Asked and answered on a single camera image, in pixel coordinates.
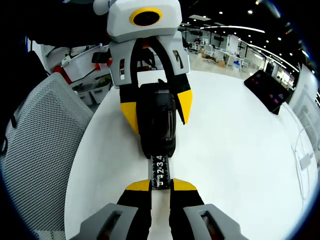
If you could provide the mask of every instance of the white cable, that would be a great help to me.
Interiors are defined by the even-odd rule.
[[[286,110],[290,113],[290,115],[292,116],[292,118],[294,119],[294,121],[296,122],[296,125],[299,129],[299,134],[298,134],[298,137],[296,139],[296,142],[295,142],[295,147],[293,148],[293,146],[291,146],[291,149],[293,151],[293,154],[294,154],[294,159],[295,159],[295,170],[296,170],[296,175],[298,177],[298,181],[299,181],[299,189],[300,189],[300,195],[301,195],[301,198],[302,198],[302,208],[301,208],[301,213],[300,213],[300,218],[302,217],[303,215],[303,212],[304,212],[304,202],[309,198],[309,195],[310,195],[310,176],[309,176],[309,167],[306,168],[306,171],[307,171],[307,176],[308,176],[308,193],[307,193],[307,196],[305,197],[305,193],[304,193],[304,187],[303,187],[303,183],[302,183],[302,173],[301,173],[301,170],[298,170],[298,168],[300,168],[300,164],[299,164],[299,160],[297,158],[297,145],[298,145],[298,141],[299,141],[299,138],[300,138],[300,141],[301,141],[301,147],[302,147],[302,151],[303,151],[303,156],[306,155],[305,153],[305,148],[304,148],[304,145],[303,145],[303,141],[302,141],[302,138],[301,138],[301,133],[307,129],[307,128],[310,128],[310,126],[307,126],[307,127],[304,127],[302,130],[300,130],[300,125],[298,123],[298,121],[296,120],[296,117],[292,114],[292,112],[290,111],[290,109],[287,108],[286,105],[283,105]]]

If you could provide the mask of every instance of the yellow ring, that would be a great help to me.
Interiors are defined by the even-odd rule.
[[[159,20],[156,21],[154,24],[156,24],[157,22],[159,22],[160,19],[162,18],[162,15],[163,15],[162,11],[161,11],[160,9],[156,8],[156,7],[151,7],[151,6],[150,6],[150,7],[143,7],[143,8],[140,8],[140,9],[134,11],[134,12],[131,14],[131,16],[130,16],[130,22],[131,22],[133,25],[136,25],[136,26],[138,26],[138,27],[148,27],[148,26],[140,26],[140,25],[137,25],[137,24],[135,24],[135,22],[134,22],[135,17],[136,17],[138,14],[141,14],[141,13],[144,13],[144,12],[153,12],[153,13],[156,13],[156,14],[159,15]]]

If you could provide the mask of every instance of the office desk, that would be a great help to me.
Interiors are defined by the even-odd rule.
[[[158,78],[165,79],[163,70],[138,74],[140,83]],[[247,238],[285,238],[303,205],[291,149],[299,122],[286,108],[281,107],[278,116],[270,113],[241,79],[201,71],[191,71],[188,78],[193,103],[188,124],[182,125],[177,116],[171,177],[195,185],[204,203],[237,221]],[[301,137],[309,151],[308,137]],[[121,112],[119,90],[112,88],[74,158],[65,197],[66,239],[79,232],[83,220],[117,203],[128,185],[148,179],[148,163],[139,136]],[[308,171],[313,192],[318,179],[315,158]],[[308,183],[305,174],[302,177]],[[172,239],[169,204],[168,190],[152,192],[149,239]]]
[[[228,61],[227,61],[227,63],[226,63],[227,66],[232,66],[232,64],[230,65],[230,59],[231,59],[231,58],[237,59],[237,60],[239,61],[239,64],[240,64],[240,71],[242,71],[242,61],[243,61],[243,58],[238,57],[238,56],[236,56],[236,55],[234,55],[234,54],[232,54],[232,53],[219,50],[219,49],[215,49],[215,51],[218,51],[218,52],[220,52],[220,53],[222,53],[222,54],[224,54],[224,55],[228,55],[228,56],[229,56]]]

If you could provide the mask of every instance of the white robot body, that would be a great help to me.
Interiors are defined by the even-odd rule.
[[[107,32],[114,42],[173,35],[182,22],[178,0],[117,0],[109,9]]]

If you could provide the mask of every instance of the ceiling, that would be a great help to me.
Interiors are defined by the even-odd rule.
[[[247,43],[265,48],[266,50],[280,55],[281,58],[298,68],[298,63],[309,65],[309,68],[316,70],[315,64],[310,66],[309,59],[302,53],[302,48],[307,50],[301,37],[292,29],[293,24],[285,15],[276,17],[278,14],[276,8],[263,1],[256,5],[255,0],[228,0],[228,1],[212,1],[212,0],[179,0],[182,12],[182,23],[189,22],[188,28],[200,29],[201,27],[222,25],[250,27],[265,31],[265,33],[235,28],[205,28],[205,31],[222,36],[234,34]],[[189,18],[191,15],[206,16],[211,20],[194,21]],[[292,67],[287,66],[287,70],[291,72]]]

